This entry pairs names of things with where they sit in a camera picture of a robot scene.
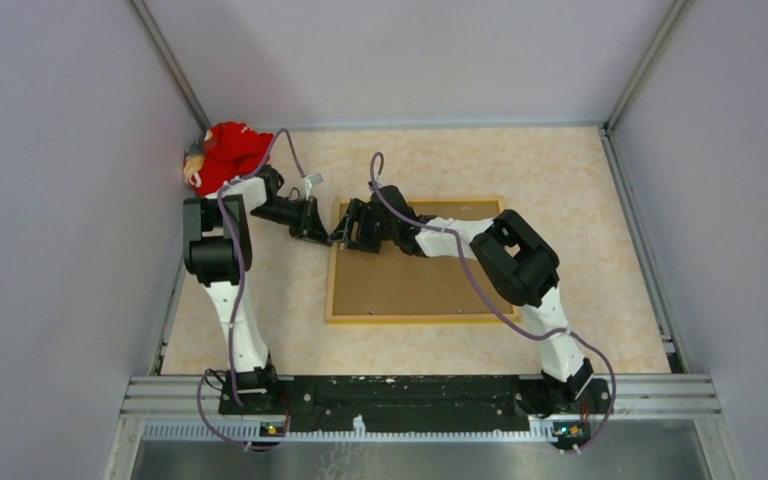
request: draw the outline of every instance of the beige floor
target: beige floor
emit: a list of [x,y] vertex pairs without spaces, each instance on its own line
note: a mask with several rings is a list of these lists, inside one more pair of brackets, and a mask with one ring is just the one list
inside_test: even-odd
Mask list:
[[[572,327],[618,372],[669,372],[652,307],[595,128],[379,130],[296,133],[326,228],[335,197],[368,197],[369,159],[406,196],[502,195],[561,259]],[[285,142],[273,165],[299,184]],[[258,323],[282,374],[503,374],[540,370],[537,345],[502,324],[326,326],[328,249],[294,241],[259,219],[251,288]],[[227,368],[226,344],[207,294],[186,279],[163,372]],[[597,371],[601,361],[590,355]]]

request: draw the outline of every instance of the gray wall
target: gray wall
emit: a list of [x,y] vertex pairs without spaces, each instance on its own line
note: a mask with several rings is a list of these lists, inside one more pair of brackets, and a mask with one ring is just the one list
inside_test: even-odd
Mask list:
[[768,2],[696,2],[618,138],[691,366],[768,478]]
[[214,122],[604,120],[669,0],[149,0]]
[[0,479],[101,476],[195,133],[124,1],[0,1]]

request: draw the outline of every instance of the red shirt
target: red shirt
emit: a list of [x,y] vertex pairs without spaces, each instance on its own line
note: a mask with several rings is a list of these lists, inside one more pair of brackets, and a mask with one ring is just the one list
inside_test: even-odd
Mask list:
[[216,192],[238,175],[253,172],[274,136],[257,133],[245,123],[236,122],[219,123],[210,132],[213,136],[204,141],[204,166],[198,172],[201,185],[193,187],[201,197]]

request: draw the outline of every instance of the black base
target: black base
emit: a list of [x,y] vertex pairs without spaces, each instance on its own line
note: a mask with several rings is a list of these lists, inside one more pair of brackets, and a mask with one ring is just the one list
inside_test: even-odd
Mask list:
[[[262,379],[274,375],[268,368]],[[256,387],[252,374],[239,375],[240,389],[243,382]],[[285,415],[289,408],[296,432],[351,431],[358,415],[368,432],[489,432],[528,430],[529,414],[578,414],[583,402],[590,413],[608,406],[602,399],[607,382],[599,379],[574,402],[553,395],[542,379],[516,375],[297,376],[268,386],[266,394],[241,394],[240,407],[226,381],[219,413]]]

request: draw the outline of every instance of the brown board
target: brown board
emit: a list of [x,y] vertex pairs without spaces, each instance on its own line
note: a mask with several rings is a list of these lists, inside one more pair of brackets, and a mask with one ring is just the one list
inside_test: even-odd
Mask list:
[[[501,197],[409,199],[417,214],[459,220],[493,218],[504,209]],[[348,200],[335,203],[342,218]],[[516,307],[504,301],[475,260],[473,274],[494,304],[513,321]],[[463,324],[499,320],[475,293],[460,261],[421,258],[384,242],[377,254],[332,247],[328,268],[325,321],[329,324]]]

